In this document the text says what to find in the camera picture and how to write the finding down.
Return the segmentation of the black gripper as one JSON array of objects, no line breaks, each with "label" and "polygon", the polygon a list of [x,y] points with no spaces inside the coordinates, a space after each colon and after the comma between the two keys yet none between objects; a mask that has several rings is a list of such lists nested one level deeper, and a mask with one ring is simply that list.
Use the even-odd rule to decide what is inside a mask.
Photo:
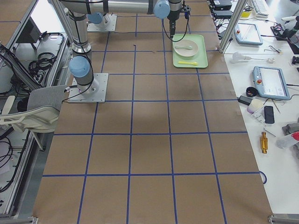
[{"label": "black gripper", "polygon": [[186,5],[184,0],[169,0],[169,5],[170,38],[173,38],[175,35],[175,21],[179,19],[180,13],[189,13],[191,7]]}]

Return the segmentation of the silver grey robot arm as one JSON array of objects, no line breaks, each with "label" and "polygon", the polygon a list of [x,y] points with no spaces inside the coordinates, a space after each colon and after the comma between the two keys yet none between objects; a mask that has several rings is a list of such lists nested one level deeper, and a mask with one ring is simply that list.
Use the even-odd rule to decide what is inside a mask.
[{"label": "silver grey robot arm", "polygon": [[87,15],[90,23],[95,24],[96,26],[104,26],[110,22],[110,18],[107,14],[102,14],[100,12],[95,12]]},{"label": "silver grey robot arm", "polygon": [[91,45],[88,41],[85,20],[89,15],[107,13],[153,14],[157,18],[169,20],[170,34],[173,40],[176,21],[183,13],[190,18],[191,8],[183,0],[62,0],[62,5],[69,10],[69,25],[72,35],[72,51],[75,56],[83,56],[91,62]]}]

